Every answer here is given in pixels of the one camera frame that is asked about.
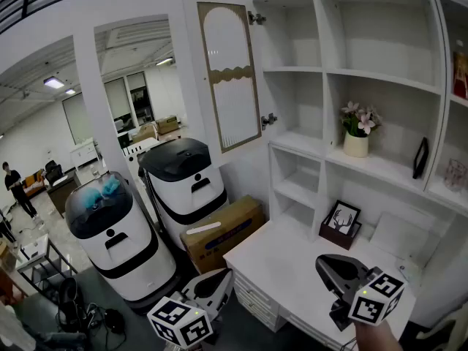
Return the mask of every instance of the vase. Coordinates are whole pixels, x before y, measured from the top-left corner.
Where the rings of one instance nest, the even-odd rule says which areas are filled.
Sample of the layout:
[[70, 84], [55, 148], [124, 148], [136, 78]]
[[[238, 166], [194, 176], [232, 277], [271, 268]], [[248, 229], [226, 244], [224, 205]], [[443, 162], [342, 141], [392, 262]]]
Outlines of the vase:
[[366, 157], [369, 153], [369, 137], [353, 137], [347, 132], [343, 151], [348, 156]]

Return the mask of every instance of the picture frame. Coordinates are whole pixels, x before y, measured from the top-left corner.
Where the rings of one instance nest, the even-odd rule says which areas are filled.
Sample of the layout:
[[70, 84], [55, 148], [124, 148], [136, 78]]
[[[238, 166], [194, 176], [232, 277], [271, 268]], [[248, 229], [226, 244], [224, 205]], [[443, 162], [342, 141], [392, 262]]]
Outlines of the picture frame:
[[342, 234], [349, 235], [360, 212], [359, 208], [337, 200], [330, 212], [330, 218], [327, 220], [326, 225]]
[[429, 157], [429, 142], [426, 137], [423, 138], [419, 145], [418, 152], [412, 163], [412, 178], [417, 179], [423, 175], [426, 167], [427, 158]]

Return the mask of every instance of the small table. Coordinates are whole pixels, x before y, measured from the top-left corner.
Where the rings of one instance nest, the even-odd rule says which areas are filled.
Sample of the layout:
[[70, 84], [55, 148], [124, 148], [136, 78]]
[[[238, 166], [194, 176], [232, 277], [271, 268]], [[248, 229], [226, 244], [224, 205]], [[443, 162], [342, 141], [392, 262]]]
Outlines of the small table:
[[[55, 261], [52, 261], [50, 258], [50, 248], [58, 255], [58, 259]], [[52, 302], [56, 302], [57, 300], [55, 300], [55, 295], [51, 295], [50, 293], [48, 295], [49, 289], [52, 288], [58, 291], [61, 281], [72, 276], [72, 271], [75, 274], [78, 273], [55, 247], [49, 239], [48, 234], [39, 237], [35, 242], [31, 242], [20, 249], [18, 257], [19, 260], [15, 266], [18, 273], [39, 293]], [[65, 271], [61, 270], [62, 261], [68, 265], [68, 269]], [[31, 278], [25, 273], [28, 269], [32, 269]]]
[[67, 202], [69, 195], [79, 186], [80, 182], [76, 175], [76, 171], [73, 170], [55, 181], [53, 184], [50, 184], [47, 188], [49, 198], [52, 200], [52, 203], [57, 208], [57, 211], [60, 213], [62, 218], [65, 213], [65, 203]]

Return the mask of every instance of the shelf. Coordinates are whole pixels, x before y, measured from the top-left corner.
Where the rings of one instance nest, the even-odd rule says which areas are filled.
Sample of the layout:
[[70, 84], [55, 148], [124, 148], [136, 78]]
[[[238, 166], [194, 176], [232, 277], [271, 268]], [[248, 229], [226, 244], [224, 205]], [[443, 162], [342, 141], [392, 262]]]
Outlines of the shelf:
[[313, 72], [321, 73], [321, 67], [268, 67], [263, 72]]
[[432, 94], [440, 95], [440, 88], [435, 86], [426, 85], [425, 83], [417, 82], [406, 78], [395, 77], [393, 75], [386, 75], [376, 72], [364, 72], [362, 70], [354, 69], [327, 69], [327, 73], [338, 75], [351, 75], [353, 77], [371, 78], [377, 80], [384, 80], [386, 82], [398, 83], [404, 86], [417, 88], [423, 91], [431, 92]]
[[271, 144], [277, 148], [286, 148], [318, 158], [322, 158], [324, 153], [322, 139], [313, 136], [301, 127], [296, 127], [277, 135], [271, 139]]
[[420, 179], [412, 179], [411, 167], [384, 159], [376, 154], [370, 153], [368, 157], [359, 159], [357, 157], [347, 156], [343, 152], [343, 148], [338, 147], [329, 153], [325, 159], [329, 162], [357, 170], [368, 176], [408, 189], [419, 195], [423, 194], [423, 182]]
[[440, 176], [435, 176], [429, 186], [429, 194], [438, 199], [449, 202], [456, 207], [462, 208], [464, 213], [468, 212], [468, 191], [463, 188], [460, 192], [452, 192], [444, 185], [444, 180]]
[[318, 174], [313, 176], [302, 170], [279, 182], [275, 191], [285, 197], [314, 209], [317, 202]]
[[300, 203], [294, 203], [281, 216], [278, 221], [278, 227], [284, 230], [290, 230], [304, 240], [310, 238], [312, 231], [312, 222], [314, 221], [314, 210]]
[[[402, 279], [396, 269], [396, 257], [357, 237], [349, 251], [318, 237], [304, 240], [301, 233], [268, 222], [231, 249], [224, 258], [228, 264], [271, 297], [289, 313], [323, 334], [334, 344], [346, 343], [355, 336], [353, 326], [340, 331], [328, 316], [336, 300], [323, 284], [314, 267], [321, 254], [341, 254], [358, 259], [369, 268], [378, 266]], [[405, 290], [399, 305], [388, 317], [393, 335], [398, 339], [415, 305], [411, 290]]]
[[464, 107], [468, 107], [468, 100], [464, 99], [463, 97], [457, 97], [456, 95], [451, 94], [450, 100], [452, 100], [453, 102], [457, 102], [460, 105], [463, 105]]

